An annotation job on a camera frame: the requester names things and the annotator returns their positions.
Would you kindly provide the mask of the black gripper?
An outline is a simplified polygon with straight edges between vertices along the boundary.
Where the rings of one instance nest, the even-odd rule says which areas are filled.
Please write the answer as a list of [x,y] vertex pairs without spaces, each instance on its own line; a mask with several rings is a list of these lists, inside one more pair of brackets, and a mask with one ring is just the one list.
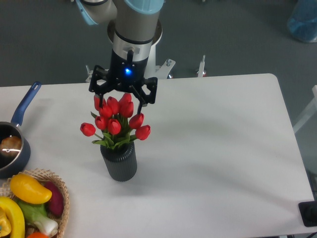
[[154,104],[158,88],[158,78],[144,78],[148,58],[133,61],[132,51],[128,51],[128,59],[111,52],[110,68],[105,70],[95,65],[89,85],[89,91],[99,97],[99,108],[103,105],[104,94],[112,90],[132,93],[138,100],[137,114],[143,107]]

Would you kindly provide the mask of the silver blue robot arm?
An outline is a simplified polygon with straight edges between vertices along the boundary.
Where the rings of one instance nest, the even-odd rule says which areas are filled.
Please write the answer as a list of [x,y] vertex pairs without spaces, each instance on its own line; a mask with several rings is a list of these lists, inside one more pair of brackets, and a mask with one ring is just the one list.
[[162,0],[78,0],[76,4],[88,25],[114,23],[109,69],[96,65],[89,91],[100,98],[113,90],[132,93],[137,113],[156,100],[158,79],[146,77]]

